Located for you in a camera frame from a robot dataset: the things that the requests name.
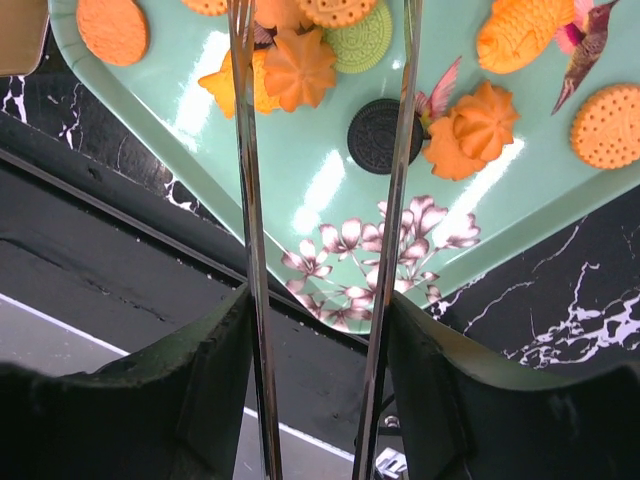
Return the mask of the bear print tin lid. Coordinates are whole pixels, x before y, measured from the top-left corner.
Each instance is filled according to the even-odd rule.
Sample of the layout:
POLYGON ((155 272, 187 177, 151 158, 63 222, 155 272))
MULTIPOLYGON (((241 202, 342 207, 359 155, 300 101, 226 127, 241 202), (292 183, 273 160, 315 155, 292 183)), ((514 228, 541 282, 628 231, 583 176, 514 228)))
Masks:
POLYGON ((47 0, 1 0, 1 76, 29 75, 40 64, 49 24, 47 0))

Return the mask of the black sandwich cookie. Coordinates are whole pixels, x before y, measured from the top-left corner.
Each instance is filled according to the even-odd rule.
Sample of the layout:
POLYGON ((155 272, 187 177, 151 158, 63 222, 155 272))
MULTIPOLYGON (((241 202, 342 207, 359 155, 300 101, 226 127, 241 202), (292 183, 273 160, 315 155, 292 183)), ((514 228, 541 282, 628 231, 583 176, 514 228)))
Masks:
POLYGON ((391 173, 400 102, 378 99, 364 105, 347 131, 347 147, 354 162, 369 173, 391 173))

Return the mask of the round dotted orange biscuit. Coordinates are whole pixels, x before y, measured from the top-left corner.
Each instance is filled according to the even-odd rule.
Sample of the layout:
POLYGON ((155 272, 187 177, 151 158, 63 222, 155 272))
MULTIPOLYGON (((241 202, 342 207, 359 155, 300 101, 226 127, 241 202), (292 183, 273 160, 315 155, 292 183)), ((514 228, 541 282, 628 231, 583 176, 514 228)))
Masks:
POLYGON ((592 95, 574 118, 570 144, 594 168, 614 170, 638 161, 639 85, 613 85, 592 95))

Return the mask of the orange biscuit top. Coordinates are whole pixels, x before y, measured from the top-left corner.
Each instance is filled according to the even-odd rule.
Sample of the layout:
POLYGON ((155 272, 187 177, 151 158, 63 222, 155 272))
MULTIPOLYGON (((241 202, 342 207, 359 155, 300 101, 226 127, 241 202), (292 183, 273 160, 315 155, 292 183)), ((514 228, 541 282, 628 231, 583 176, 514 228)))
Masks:
POLYGON ((301 11, 324 28, 344 28, 357 24, 377 6, 377 0, 298 0, 301 11))

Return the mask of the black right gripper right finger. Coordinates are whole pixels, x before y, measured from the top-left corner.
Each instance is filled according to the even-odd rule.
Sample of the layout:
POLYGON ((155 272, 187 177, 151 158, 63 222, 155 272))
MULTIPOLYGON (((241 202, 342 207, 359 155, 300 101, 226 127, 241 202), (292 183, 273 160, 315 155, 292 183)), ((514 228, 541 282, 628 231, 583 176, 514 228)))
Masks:
POLYGON ((402 295, 388 362, 412 479, 635 479, 639 366, 583 379, 534 370, 402 295))

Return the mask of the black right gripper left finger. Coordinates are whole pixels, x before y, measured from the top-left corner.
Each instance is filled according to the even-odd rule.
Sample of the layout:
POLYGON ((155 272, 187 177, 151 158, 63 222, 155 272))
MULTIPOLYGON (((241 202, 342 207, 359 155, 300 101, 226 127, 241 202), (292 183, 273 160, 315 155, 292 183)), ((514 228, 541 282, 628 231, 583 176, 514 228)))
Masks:
POLYGON ((93 373, 1 366, 5 479, 229 479, 251 361, 250 299, 93 373))

